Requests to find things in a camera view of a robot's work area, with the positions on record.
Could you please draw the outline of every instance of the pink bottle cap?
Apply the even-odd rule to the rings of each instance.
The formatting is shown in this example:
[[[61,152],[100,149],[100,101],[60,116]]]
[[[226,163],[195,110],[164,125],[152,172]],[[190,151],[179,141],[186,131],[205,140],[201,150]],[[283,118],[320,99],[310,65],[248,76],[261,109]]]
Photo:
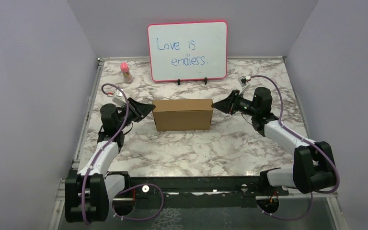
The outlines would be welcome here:
[[[129,66],[127,65],[126,62],[123,62],[120,67],[122,72],[124,73],[129,72]]]

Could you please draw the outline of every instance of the gray backdrop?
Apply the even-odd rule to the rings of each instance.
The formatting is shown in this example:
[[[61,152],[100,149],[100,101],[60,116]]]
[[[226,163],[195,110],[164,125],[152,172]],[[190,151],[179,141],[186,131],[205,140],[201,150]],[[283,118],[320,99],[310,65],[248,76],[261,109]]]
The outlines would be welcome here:
[[[65,0],[0,0],[0,229],[47,229],[96,66]]]
[[[151,23],[226,20],[229,56],[285,56],[317,0],[68,0],[99,57],[148,56]]]
[[[286,64],[311,136],[333,148],[346,221],[368,229],[368,0],[319,0]]]

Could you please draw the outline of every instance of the red whiteboard frame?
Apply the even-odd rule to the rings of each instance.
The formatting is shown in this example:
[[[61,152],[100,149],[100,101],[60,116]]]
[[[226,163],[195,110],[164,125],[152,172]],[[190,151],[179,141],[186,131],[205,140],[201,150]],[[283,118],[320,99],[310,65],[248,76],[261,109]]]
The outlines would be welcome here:
[[[148,25],[147,27],[147,42],[148,42],[148,46],[149,46],[149,57],[150,57],[150,75],[151,75],[151,79],[155,82],[173,82],[173,81],[177,81],[178,79],[175,80],[155,80],[153,78],[153,70],[151,67],[151,53],[150,53],[150,37],[149,37],[149,27],[152,25],[173,25],[173,24],[195,24],[195,23],[225,23],[226,24],[226,66],[225,66],[225,76],[221,77],[221,78],[207,78],[208,80],[221,80],[224,79],[227,75],[228,75],[228,23],[224,20],[221,21],[202,21],[202,22],[188,22],[188,23],[153,23]],[[204,80],[204,78],[194,78],[194,79],[180,79],[180,81],[200,81],[200,80]]]

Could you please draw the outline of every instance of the white round knob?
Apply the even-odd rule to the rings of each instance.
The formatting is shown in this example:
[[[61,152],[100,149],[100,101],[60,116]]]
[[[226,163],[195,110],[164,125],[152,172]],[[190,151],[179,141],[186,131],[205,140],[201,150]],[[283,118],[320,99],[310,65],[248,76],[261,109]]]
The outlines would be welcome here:
[[[142,187],[142,191],[144,193],[148,192],[149,190],[150,190],[150,188],[147,185],[145,185],[145,186]]]

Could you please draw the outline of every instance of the white marble surface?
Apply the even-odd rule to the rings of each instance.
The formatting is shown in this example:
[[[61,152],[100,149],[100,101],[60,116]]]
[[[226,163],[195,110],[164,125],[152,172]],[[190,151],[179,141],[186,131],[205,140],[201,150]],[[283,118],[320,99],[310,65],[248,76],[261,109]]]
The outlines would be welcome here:
[[[279,86],[284,98],[285,124],[306,136],[284,62],[273,60],[230,59],[228,76],[224,80],[203,82],[155,83],[150,77],[148,61],[127,61],[133,75],[131,84],[123,83],[121,61],[104,64],[95,104],[89,120],[88,133],[80,155],[80,169],[96,148],[101,127],[99,109],[112,99],[101,92],[101,85],[113,83],[124,88],[128,97],[144,103],[153,99],[212,98],[224,99],[233,89],[240,89],[237,78],[246,75],[266,75]],[[272,91],[272,112],[279,114],[279,98],[270,82],[254,79],[245,98],[252,99],[253,89],[265,86]],[[214,110],[208,131],[157,132],[150,114],[125,137],[120,154],[109,171],[128,171],[131,176],[229,176],[258,175],[260,171],[292,164],[292,156],[272,140],[260,136],[246,123],[240,113],[233,116]]]

